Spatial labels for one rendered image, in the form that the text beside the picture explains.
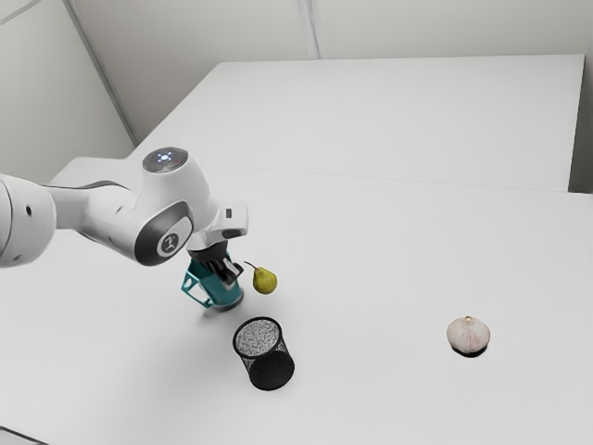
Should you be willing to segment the white garlic bulb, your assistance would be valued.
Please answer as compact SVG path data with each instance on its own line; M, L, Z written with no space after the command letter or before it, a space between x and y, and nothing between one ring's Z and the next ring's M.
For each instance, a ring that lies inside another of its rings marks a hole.
M474 354L487 347L491 333L489 327L471 315L453 320L447 328L449 345L464 354Z

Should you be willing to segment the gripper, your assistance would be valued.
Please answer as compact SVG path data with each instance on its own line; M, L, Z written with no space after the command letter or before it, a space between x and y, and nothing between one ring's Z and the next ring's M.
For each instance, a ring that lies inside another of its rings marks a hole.
M194 261L204 265L217 263L217 276L224 284L233 284L244 271L240 264L230 260L227 241L217 242L200 250L189 249L188 253Z

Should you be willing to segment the yellow-green pear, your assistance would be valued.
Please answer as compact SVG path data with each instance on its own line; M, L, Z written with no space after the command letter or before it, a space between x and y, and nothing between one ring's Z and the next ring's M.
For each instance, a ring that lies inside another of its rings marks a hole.
M278 286L277 276L263 268L246 262L250 267L253 268L252 286L253 288L262 295L270 295Z

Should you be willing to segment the teal faceted mug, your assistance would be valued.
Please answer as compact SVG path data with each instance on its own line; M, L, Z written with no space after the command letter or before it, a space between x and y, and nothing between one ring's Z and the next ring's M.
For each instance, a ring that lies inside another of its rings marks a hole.
M182 292L205 309L227 311L237 306L244 293L237 280L225 284L202 263L191 260L186 270Z

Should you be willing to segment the black mesh pen holder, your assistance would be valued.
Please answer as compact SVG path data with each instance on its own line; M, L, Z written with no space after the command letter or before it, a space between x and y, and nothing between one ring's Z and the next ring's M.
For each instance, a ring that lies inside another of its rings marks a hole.
M233 349L257 389L279 389L294 375L295 362L285 345L283 330L271 317L259 316L240 324L233 335Z

